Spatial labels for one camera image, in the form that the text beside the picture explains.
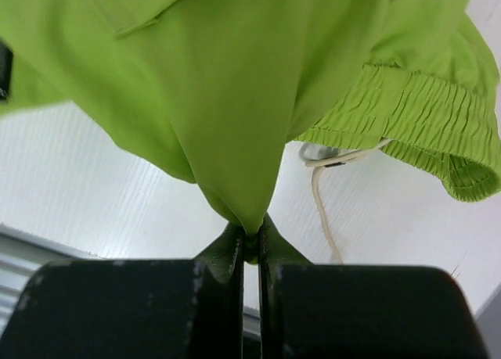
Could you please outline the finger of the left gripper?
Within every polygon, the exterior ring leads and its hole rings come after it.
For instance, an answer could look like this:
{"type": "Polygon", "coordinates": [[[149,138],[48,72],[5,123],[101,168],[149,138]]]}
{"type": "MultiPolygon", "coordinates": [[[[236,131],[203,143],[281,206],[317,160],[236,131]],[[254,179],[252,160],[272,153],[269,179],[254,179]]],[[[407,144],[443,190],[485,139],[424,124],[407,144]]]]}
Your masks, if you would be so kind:
{"type": "Polygon", "coordinates": [[[0,97],[2,101],[9,98],[12,79],[13,53],[3,43],[0,43],[0,97]]]}

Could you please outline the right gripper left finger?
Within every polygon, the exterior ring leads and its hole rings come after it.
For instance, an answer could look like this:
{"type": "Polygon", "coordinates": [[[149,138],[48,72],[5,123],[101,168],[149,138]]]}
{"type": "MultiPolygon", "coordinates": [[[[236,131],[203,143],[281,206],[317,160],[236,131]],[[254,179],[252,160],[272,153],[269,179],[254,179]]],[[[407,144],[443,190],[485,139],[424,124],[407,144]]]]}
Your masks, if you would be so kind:
{"type": "Polygon", "coordinates": [[[28,280],[4,358],[240,358],[243,232],[184,260],[57,260],[28,280]]]}

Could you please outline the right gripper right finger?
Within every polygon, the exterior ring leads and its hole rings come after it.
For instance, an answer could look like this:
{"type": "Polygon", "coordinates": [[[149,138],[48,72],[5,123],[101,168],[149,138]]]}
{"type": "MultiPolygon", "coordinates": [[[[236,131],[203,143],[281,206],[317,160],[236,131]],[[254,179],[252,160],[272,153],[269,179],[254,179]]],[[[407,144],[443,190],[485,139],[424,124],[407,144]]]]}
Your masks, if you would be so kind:
{"type": "Polygon", "coordinates": [[[258,232],[264,358],[487,358],[455,279],[436,267],[313,264],[258,232]]]}

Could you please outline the lime green shorts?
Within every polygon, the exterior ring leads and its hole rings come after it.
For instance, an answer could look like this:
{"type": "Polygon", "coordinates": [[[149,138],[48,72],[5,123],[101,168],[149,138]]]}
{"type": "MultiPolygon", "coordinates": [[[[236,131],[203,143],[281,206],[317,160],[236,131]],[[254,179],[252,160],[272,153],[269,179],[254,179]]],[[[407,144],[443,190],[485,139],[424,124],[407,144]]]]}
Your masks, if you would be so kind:
{"type": "Polygon", "coordinates": [[[2,113],[73,101],[253,234],[293,140],[500,190],[499,72],[469,0],[1,0],[2,113]]]}

